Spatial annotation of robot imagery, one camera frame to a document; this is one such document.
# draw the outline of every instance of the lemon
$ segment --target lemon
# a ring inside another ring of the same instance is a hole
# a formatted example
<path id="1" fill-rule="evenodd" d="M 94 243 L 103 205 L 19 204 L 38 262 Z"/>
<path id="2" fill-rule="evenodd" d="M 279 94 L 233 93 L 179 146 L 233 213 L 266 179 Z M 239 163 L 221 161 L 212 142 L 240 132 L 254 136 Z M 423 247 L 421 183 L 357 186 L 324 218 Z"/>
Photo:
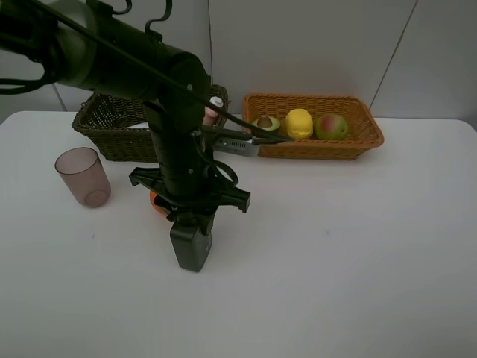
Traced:
<path id="1" fill-rule="evenodd" d="M 308 139 L 313 134 L 313 119 L 307 110 L 291 110 L 286 116 L 285 126 L 293 139 Z"/>

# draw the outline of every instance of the wicker basket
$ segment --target wicker basket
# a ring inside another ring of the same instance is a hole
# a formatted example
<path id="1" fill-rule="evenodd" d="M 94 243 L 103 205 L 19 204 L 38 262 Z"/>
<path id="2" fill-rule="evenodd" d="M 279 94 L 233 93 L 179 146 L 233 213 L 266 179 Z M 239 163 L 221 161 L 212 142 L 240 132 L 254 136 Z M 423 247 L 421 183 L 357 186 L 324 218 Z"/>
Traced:
<path id="1" fill-rule="evenodd" d="M 222 98 L 224 109 L 228 109 L 225 88 L 212 86 L 210 97 L 213 96 Z M 146 110 L 140 101 L 95 93 L 83 104 L 72 127 L 90 138 L 107 160 L 157 163 L 149 130 L 128 128 L 145 122 Z M 225 122 L 219 116 L 218 126 L 223 127 Z"/>
<path id="2" fill-rule="evenodd" d="M 313 118 L 325 113 L 343 116 L 350 126 L 345 140 L 318 140 L 312 136 L 307 140 L 261 145 L 259 156 L 275 158 L 303 158 L 352 160 L 364 152 L 379 147 L 384 137 L 367 109 L 366 104 L 355 97 L 320 95 L 248 95 L 244 103 L 244 120 L 252 123 L 261 116 L 280 119 L 280 134 L 286 136 L 285 117 L 290 110 L 304 108 Z"/>

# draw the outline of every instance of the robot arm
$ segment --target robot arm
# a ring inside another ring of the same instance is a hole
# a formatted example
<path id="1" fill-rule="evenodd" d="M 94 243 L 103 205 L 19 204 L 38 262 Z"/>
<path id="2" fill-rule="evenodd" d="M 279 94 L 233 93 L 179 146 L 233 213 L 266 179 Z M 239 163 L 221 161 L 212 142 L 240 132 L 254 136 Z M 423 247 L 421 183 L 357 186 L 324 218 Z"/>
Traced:
<path id="1" fill-rule="evenodd" d="M 154 108 L 157 115 L 148 123 L 160 168 L 136 168 L 131 183 L 157 194 L 155 202 L 170 212 L 168 219 L 174 223 L 171 240 L 180 266 L 200 271 L 212 244 L 215 211 L 233 205 L 246 212 L 250 203 L 250 193 L 236 188 L 233 170 L 203 150 L 204 106 L 272 142 L 288 138 L 211 104 L 210 77 L 199 59 L 166 45 L 150 29 L 156 20 L 142 32 L 113 17 L 128 10 L 129 0 L 122 12 L 99 0 L 57 0 L 51 6 L 39 0 L 0 0 L 0 49 L 23 54 L 45 69 L 35 81 L 0 79 L 0 95 L 58 82 Z M 166 13 L 170 10 L 168 0 Z"/>

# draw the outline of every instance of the plastic cup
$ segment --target plastic cup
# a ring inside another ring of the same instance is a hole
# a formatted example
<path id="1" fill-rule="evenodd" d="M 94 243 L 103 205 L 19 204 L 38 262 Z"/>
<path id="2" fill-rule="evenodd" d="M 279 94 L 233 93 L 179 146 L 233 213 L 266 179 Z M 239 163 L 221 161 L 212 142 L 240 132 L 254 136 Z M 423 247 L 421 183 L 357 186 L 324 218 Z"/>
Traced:
<path id="1" fill-rule="evenodd" d="M 54 164 L 76 201 L 85 207 L 100 207 L 111 195 L 98 153 L 91 148 L 75 148 L 60 155 Z"/>

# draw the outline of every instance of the avocado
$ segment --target avocado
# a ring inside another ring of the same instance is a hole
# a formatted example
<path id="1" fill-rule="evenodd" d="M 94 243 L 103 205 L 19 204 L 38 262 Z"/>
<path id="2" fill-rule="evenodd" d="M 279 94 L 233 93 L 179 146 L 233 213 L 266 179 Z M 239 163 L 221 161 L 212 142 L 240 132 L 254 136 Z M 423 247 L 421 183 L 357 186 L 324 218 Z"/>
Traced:
<path id="1" fill-rule="evenodd" d="M 271 134 L 277 134 L 280 130 L 280 121 L 272 116 L 263 116 L 257 119 L 252 123 L 255 127 L 263 129 L 264 131 L 270 132 Z M 261 134 L 254 133 L 252 134 L 257 137 L 261 137 Z"/>

